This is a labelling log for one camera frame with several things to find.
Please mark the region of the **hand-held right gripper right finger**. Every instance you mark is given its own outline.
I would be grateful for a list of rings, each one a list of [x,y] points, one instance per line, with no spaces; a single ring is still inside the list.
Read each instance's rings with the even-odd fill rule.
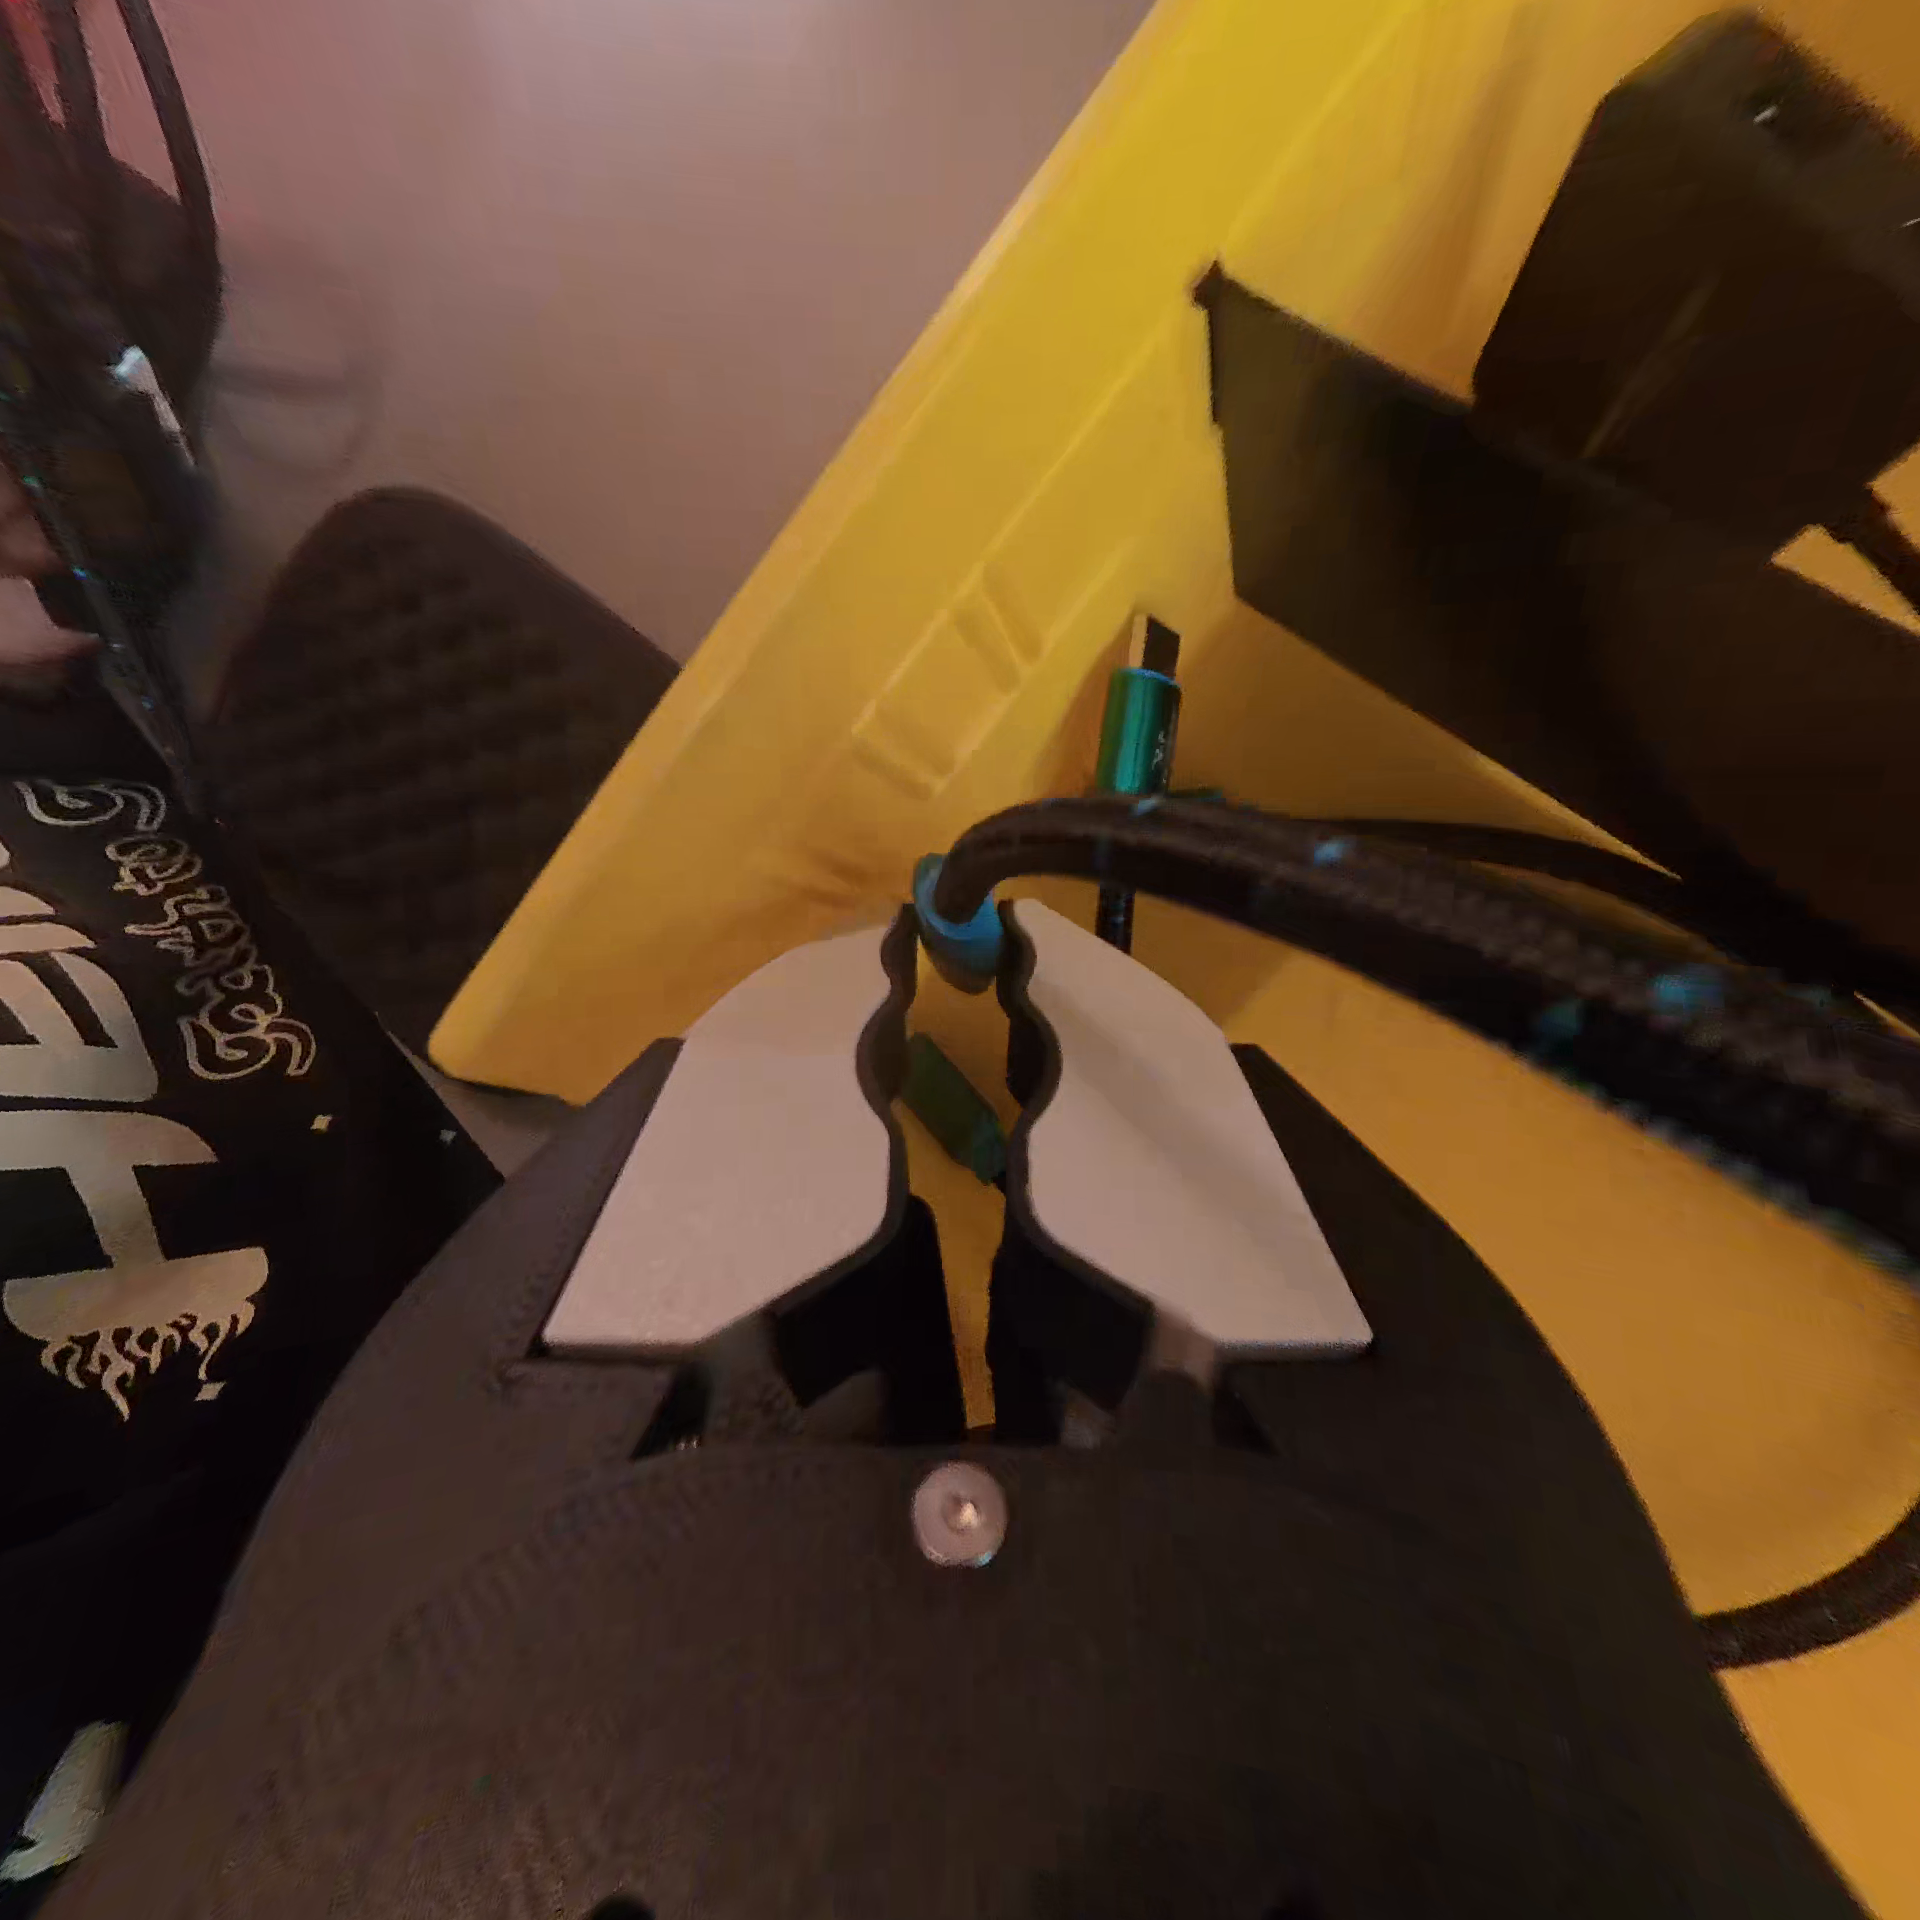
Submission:
[[[1001,1433],[1104,1427],[1135,1382],[1345,1360],[1375,1333],[1218,1025],[1057,910],[1001,910],[1017,1105],[991,1262]]]

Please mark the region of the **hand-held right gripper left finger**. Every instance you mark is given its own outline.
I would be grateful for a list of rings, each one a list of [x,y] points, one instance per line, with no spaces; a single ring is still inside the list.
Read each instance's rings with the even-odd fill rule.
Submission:
[[[782,954],[698,1014],[542,1346],[709,1380],[739,1357],[803,1409],[874,1376],[881,1428],[962,1428],[939,1235],[895,1117],[917,985],[899,907]]]

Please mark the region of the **dark woven textured cushion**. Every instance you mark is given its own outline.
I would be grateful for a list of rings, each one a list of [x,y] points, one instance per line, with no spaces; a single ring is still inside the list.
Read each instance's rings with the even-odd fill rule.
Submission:
[[[424,1056],[678,673],[491,520],[383,486],[278,568],[200,741],[280,910]]]

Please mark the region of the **person's black printed shirt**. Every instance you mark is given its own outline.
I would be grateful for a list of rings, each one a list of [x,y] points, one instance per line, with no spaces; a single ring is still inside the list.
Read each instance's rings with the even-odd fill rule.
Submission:
[[[2,729],[3,1915],[87,1852],[347,1360],[497,1172],[104,697]]]

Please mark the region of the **black flat panel device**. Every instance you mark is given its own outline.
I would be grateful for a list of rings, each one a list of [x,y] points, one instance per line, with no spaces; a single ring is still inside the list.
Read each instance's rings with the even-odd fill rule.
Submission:
[[[1218,266],[1239,602],[1577,819],[1915,1002],[1915,633],[1701,533]]]

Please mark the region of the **yellow plastic tray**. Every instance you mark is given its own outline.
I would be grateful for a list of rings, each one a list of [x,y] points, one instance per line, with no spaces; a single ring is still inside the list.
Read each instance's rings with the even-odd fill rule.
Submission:
[[[1065,792],[1091,752],[1091,675],[1134,602],[1198,640],[1184,752],[1256,800],[1457,812],[1623,841],[1522,776],[1441,738],[1302,638],[1230,608],[1230,507],[1205,424],[1191,284],[1219,257],[1389,364],[1465,396],[1470,362],[1544,212],[1549,174],[1607,84],[1689,5],[1153,5],[819,482],[713,621],[434,1036],[434,1058],[509,1089],[595,1093],[617,1052],[733,985],[777,932],[822,932],[905,878],[906,827],[962,803]],[[1814,906],[1915,939],[1915,696],[1818,696],[1833,752],[1798,752],[1787,696],[1753,707],[1783,785],[1722,798]],[[1760,1598],[1821,1573],[1915,1496],[1915,1299],[1809,1225],[1648,1141],[1438,1018],[1253,936],[1143,910],[1165,958],[1239,1040],[1259,1040],[1359,1126],[1595,1400],[1687,1594]],[[854,1842],[813,1840],[813,1792],[866,1754],[873,1792],[945,1822],[957,1742],[1013,1714],[1005,1768],[1040,1739],[1032,1691],[954,1626],[905,1668],[880,1598],[957,1600],[984,1573],[889,1548],[827,1573],[777,1561],[768,1481],[722,1521],[718,1558],[666,1499],[609,1538],[583,1600],[614,1668],[587,1709],[631,1702],[613,1788],[671,1785],[658,1848],[718,1845],[746,1915],[835,1892]],[[1915,1618],[1729,1675],[1811,1836],[1873,1915],[1915,1915]],[[687,1872],[705,1854],[685,1852]]]

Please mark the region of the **black adapter block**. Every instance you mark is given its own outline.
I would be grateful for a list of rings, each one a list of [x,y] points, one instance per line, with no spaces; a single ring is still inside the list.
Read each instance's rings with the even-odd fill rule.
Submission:
[[[1474,400],[1763,554],[1816,529],[1891,573],[1915,214],[1915,136],[1763,17],[1702,17],[1600,99]]]

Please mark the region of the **dark blurred object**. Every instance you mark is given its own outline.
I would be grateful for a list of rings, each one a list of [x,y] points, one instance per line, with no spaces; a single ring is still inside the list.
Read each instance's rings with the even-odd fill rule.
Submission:
[[[114,281],[111,232],[58,174],[3,185],[3,475],[46,562],[54,621],[111,688],[187,800],[200,755],[162,629],[190,585],[209,493],[190,406]]]

